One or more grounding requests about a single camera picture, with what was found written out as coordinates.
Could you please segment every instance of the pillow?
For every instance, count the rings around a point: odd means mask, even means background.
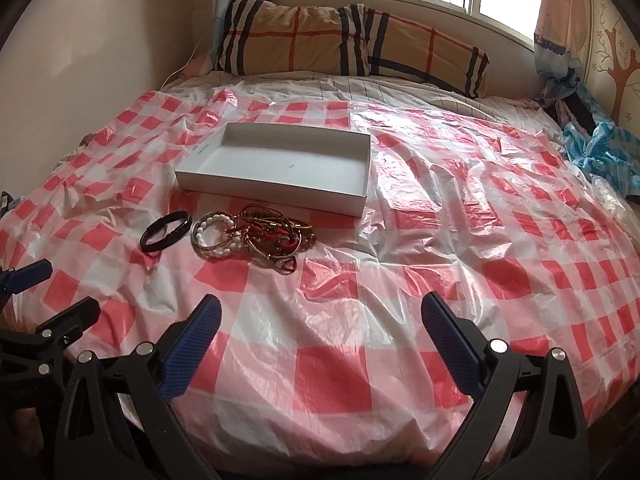
[[[362,4],[333,9],[231,0],[218,65],[234,75],[295,70],[368,75],[363,23]]]
[[[489,58],[478,47],[369,8],[364,30],[371,75],[433,83],[467,97],[484,95]]]

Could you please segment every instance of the wallpaper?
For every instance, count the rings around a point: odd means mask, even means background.
[[[585,85],[618,126],[640,137],[640,47],[611,0],[593,0]]]

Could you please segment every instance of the jewelry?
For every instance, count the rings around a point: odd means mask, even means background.
[[[157,242],[148,243],[151,237],[157,235],[171,222],[175,222],[178,220],[182,220],[180,225],[178,225],[177,228],[167,234],[164,238],[158,240]],[[191,219],[191,215],[186,211],[175,211],[173,213],[169,213],[166,216],[163,216],[162,218],[159,218],[149,227],[147,227],[144,234],[140,237],[140,250],[143,253],[155,253],[156,251],[162,251],[167,247],[178,243],[178,241],[180,241],[181,238],[183,238],[184,235],[189,232],[192,222],[193,220]]]
[[[204,231],[222,224],[223,238],[214,245],[204,242]],[[298,268],[296,254],[308,250],[316,242],[311,225],[289,219],[279,211],[249,204],[239,215],[215,211],[202,216],[194,225],[191,243],[197,251],[224,258],[242,250],[251,250],[270,261],[283,274]]]

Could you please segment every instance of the black bracelet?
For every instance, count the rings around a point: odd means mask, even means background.
[[[178,225],[178,227],[171,231],[169,234],[167,234],[167,236],[162,238],[162,240],[158,240],[157,242],[153,242],[152,244],[147,243],[149,238],[158,234],[171,222],[175,222],[177,220],[182,220],[181,224]],[[159,218],[146,228],[145,233],[140,238],[140,250],[143,253],[155,253],[156,251],[162,251],[163,249],[166,249],[167,247],[178,243],[178,241],[180,241],[181,238],[183,238],[184,235],[189,232],[192,223],[193,220],[191,219],[191,215],[186,211],[176,211],[174,213],[169,213],[167,216]]]

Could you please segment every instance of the blue gripper pad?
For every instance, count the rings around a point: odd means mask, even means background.
[[[48,260],[40,260],[21,269],[12,271],[2,288],[9,294],[20,294],[32,286],[48,280],[53,267]]]
[[[484,390],[482,361],[437,292],[422,298],[422,323],[458,389],[477,399]]]
[[[160,394],[164,400],[180,397],[202,361],[222,322],[220,300],[207,294],[184,322],[186,328],[162,364]]]

